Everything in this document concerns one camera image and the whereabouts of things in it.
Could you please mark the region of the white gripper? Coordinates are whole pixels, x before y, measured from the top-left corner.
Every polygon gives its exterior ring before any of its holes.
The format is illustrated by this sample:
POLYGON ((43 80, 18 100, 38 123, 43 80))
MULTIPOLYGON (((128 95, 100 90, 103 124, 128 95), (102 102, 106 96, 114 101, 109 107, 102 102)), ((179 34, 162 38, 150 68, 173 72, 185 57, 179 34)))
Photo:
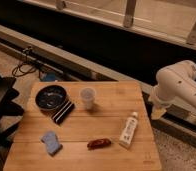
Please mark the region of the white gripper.
POLYGON ((167 108, 170 106, 169 101, 163 101, 157 96, 155 87, 152 88, 148 101, 152 103, 152 120, 160 119, 166 113, 167 108))

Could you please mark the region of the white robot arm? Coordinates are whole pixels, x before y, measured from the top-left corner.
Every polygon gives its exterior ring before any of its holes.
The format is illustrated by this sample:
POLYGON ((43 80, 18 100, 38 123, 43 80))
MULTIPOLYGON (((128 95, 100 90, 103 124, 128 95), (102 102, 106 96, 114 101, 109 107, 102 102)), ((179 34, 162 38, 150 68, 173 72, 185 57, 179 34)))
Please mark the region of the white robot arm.
POLYGON ((153 104, 151 119, 158 120, 172 105, 175 97, 196 108, 196 63, 183 60, 161 68, 156 73, 157 84, 152 88, 149 101, 153 104))

